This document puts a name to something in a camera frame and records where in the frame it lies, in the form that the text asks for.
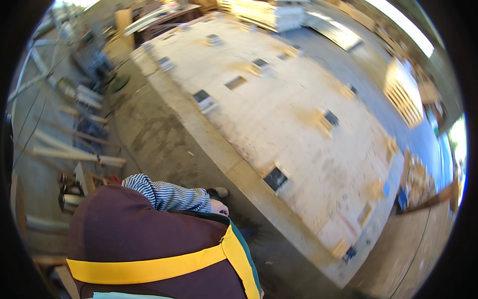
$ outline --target shoe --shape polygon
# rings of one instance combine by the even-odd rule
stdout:
[[[229,191],[224,187],[216,187],[214,190],[217,192],[217,196],[224,198],[229,194]]]

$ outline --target wall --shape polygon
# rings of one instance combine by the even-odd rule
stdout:
[[[428,59],[416,43],[389,17],[370,5],[365,0],[346,0],[355,8],[374,19],[396,42],[404,43],[412,59],[417,61],[424,72],[433,78],[436,89],[442,96],[442,102],[447,115],[440,125],[439,132],[448,130],[463,114],[463,104],[453,67],[450,64],[446,50],[440,37],[435,33],[434,26],[415,0],[389,0],[398,10],[409,18],[430,40],[435,51]]]

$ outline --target plywood floor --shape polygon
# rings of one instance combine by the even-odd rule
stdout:
[[[209,34],[223,44],[207,46]],[[388,135],[359,99],[344,95],[340,81],[308,57],[281,60],[288,45],[226,19],[202,19],[150,44],[156,59],[167,56],[176,65],[168,74],[184,92],[212,96],[218,107],[206,117],[259,174],[282,165],[290,180],[278,196],[327,248],[358,239],[359,216],[367,202],[375,205],[367,189],[388,177]],[[273,76],[247,71],[256,58],[272,66]],[[246,82],[229,90],[225,84],[237,76]],[[340,121],[332,140],[315,125],[317,109]]]

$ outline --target person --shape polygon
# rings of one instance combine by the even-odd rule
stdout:
[[[68,233],[67,267],[80,297],[262,298],[227,194],[145,174],[90,192]]]

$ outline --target blue object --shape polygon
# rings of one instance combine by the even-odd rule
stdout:
[[[387,197],[389,193],[390,193],[390,185],[387,181],[385,181],[385,184],[383,184],[383,194],[385,195],[385,197]]]
[[[400,188],[400,193],[398,195],[398,204],[400,205],[400,209],[404,211],[407,205],[407,196],[405,195],[405,191],[403,190],[403,188]]]

